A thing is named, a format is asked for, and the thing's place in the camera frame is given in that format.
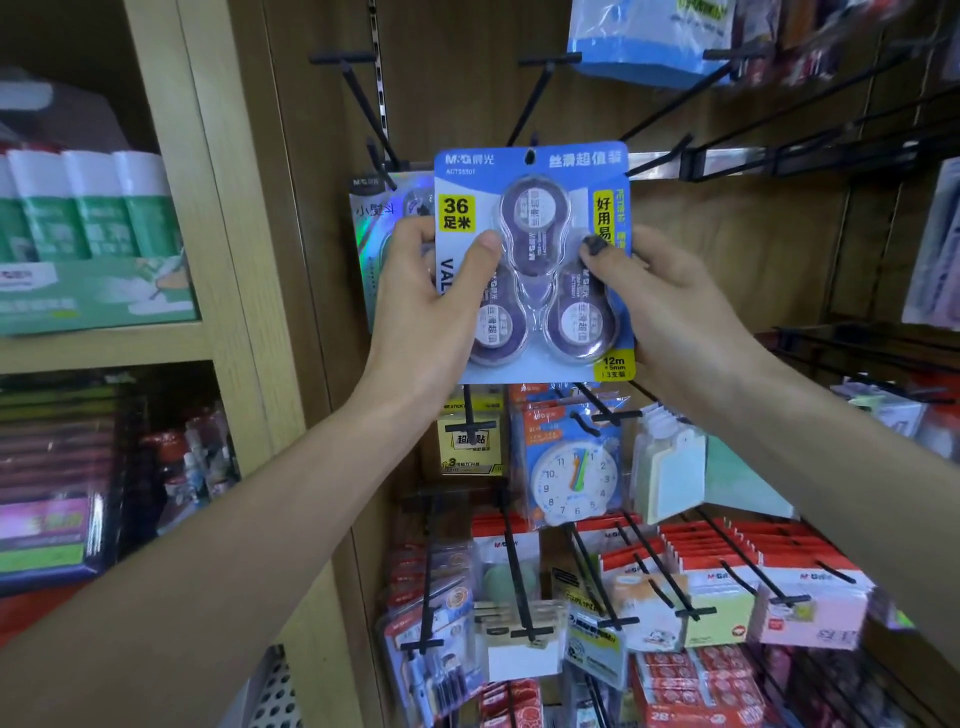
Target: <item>clock face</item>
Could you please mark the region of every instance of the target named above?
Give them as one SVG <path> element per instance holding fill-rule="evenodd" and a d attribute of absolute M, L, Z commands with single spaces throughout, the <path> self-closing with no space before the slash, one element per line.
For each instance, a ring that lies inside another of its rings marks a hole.
<path fill-rule="evenodd" d="M 616 491 L 616 461 L 600 443 L 558 443 L 534 466 L 530 487 L 547 525 L 600 516 Z"/>

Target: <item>perforated metal panel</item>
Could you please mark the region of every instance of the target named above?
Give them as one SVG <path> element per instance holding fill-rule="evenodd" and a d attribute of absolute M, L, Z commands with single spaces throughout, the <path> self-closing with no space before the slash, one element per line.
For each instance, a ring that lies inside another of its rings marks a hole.
<path fill-rule="evenodd" d="M 247 728 L 303 728 L 290 666 L 282 658 L 271 665 Z"/>

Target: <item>hanging package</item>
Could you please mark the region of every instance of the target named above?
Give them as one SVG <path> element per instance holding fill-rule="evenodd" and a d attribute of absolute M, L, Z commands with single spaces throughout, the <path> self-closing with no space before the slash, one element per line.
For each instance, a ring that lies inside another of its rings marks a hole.
<path fill-rule="evenodd" d="M 704 51 L 731 47 L 732 0 L 574 0 L 567 51 L 592 76 L 689 88 L 722 65 Z"/>

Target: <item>wooden shelf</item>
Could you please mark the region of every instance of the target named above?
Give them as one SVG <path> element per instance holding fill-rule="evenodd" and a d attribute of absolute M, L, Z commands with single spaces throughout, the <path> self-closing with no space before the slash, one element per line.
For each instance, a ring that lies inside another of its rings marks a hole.
<path fill-rule="evenodd" d="M 209 358 L 200 321 L 0 338 L 0 374 L 4 375 Z"/>

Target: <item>green glue stick box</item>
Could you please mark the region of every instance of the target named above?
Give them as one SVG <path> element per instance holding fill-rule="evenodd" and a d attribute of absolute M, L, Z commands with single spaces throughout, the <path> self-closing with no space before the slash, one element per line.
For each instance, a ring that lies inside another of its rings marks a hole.
<path fill-rule="evenodd" d="M 183 255 L 0 264 L 0 335 L 196 318 Z"/>

